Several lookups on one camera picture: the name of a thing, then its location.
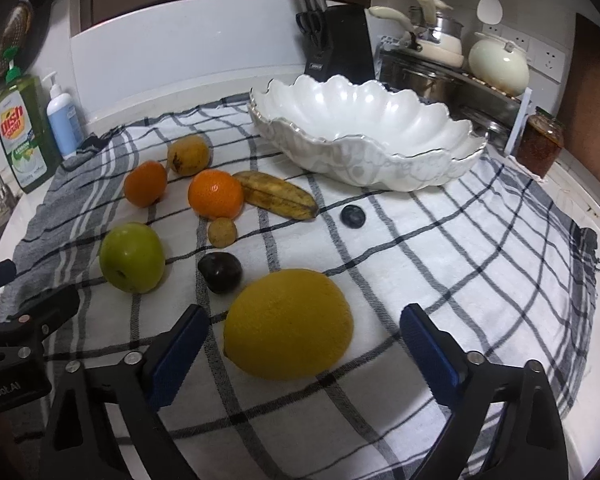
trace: knife block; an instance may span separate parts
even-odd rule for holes
[[[336,74],[356,85],[375,79],[364,7],[355,4],[327,7],[324,19],[327,47],[320,50],[306,41],[304,73],[319,82]]]

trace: green apple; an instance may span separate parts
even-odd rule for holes
[[[160,238],[149,226],[138,222],[109,231],[102,241],[99,257],[106,280],[125,292],[149,292],[164,272]]]

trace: scissors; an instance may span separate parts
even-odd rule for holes
[[[296,14],[296,23],[317,49],[323,51],[326,48],[326,22],[321,10],[308,10]]]

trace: hand soap bottle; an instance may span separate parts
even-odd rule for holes
[[[18,184],[30,193],[56,172],[61,158],[38,103],[40,80],[13,64],[18,48],[8,48],[7,88],[0,94],[0,141]]]
[[[51,79],[51,101],[46,106],[46,116],[62,157],[69,158],[75,155],[75,150],[82,144],[84,137],[75,114],[74,100],[67,92],[62,92],[62,88],[56,83],[56,72],[46,76],[45,80],[48,78]]]

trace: orange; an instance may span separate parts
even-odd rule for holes
[[[125,197],[138,207],[149,207],[167,189],[167,170],[160,162],[148,160],[125,179]]]
[[[243,202],[240,182],[225,171],[200,171],[189,184],[189,205],[200,216],[233,219]]]

